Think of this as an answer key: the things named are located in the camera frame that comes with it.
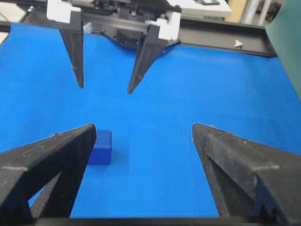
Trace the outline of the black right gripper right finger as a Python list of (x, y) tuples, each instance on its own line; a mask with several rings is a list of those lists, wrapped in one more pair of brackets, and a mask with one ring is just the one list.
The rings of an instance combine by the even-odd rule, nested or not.
[(221, 217), (301, 220), (301, 157), (194, 124), (192, 139)]

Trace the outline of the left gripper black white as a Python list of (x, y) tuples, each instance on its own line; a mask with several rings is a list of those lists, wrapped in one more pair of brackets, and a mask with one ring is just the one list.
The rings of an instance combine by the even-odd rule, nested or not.
[(59, 23), (60, 35), (71, 61), (78, 86), (84, 86), (83, 73), (83, 20), (115, 27), (120, 30), (141, 32), (135, 64), (127, 93), (143, 80), (146, 72), (178, 39), (182, 9), (167, 0), (102, 0), (92, 10), (87, 4), (71, 0), (47, 1), (47, 19)]

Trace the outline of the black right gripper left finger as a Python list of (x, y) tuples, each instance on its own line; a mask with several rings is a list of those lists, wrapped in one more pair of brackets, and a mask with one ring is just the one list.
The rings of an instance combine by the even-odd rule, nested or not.
[(95, 141), (90, 123), (1, 152), (1, 219), (69, 217)]

